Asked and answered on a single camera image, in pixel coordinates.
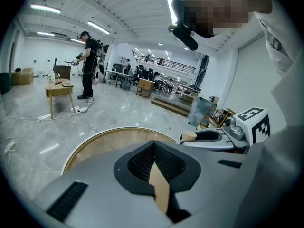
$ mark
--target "vr headset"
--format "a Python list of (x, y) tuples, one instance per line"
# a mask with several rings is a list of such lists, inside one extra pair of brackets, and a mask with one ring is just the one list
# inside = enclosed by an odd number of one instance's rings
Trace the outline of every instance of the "vr headset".
[(195, 13), (185, 6), (184, 0), (172, 0), (172, 8), (178, 19), (176, 24), (170, 25), (168, 30), (175, 35), (177, 39), (183, 42), (190, 50), (195, 51), (199, 46), (191, 36), (193, 31), (204, 38), (211, 38), (213, 30), (207, 25), (196, 23)]

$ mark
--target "black vent grille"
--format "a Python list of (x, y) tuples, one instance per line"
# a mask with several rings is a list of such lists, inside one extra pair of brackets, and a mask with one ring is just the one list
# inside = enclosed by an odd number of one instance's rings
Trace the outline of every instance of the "black vent grille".
[(82, 182), (74, 182), (48, 209), (47, 213), (55, 219), (63, 222), (83, 195), (87, 186), (87, 184)]

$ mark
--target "staircase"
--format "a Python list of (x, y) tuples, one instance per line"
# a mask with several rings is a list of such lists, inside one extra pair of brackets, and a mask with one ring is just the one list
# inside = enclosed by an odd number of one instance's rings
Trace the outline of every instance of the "staircase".
[(181, 104), (175, 103), (173, 100), (166, 100), (160, 97), (155, 97), (154, 100), (151, 100), (151, 103), (185, 117), (188, 116), (188, 113), (191, 109), (190, 106), (182, 106)]

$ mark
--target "white ceiling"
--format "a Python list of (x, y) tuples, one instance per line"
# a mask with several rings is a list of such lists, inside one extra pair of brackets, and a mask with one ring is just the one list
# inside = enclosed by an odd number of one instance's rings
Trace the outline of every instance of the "white ceiling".
[[(61, 9), (61, 14), (33, 10), (29, 6), (31, 3)], [(185, 47), (168, 32), (171, 16), (167, 0), (26, 0), (18, 19), (29, 36), (37, 36), (36, 32), (41, 31), (76, 38), (86, 30), (105, 45), (129, 42), (133, 45), (163, 43), (168, 47)], [(110, 34), (87, 25), (88, 21), (105, 28)], [(196, 35), (198, 51), (216, 57), (230, 36), (217, 35), (206, 39)]]

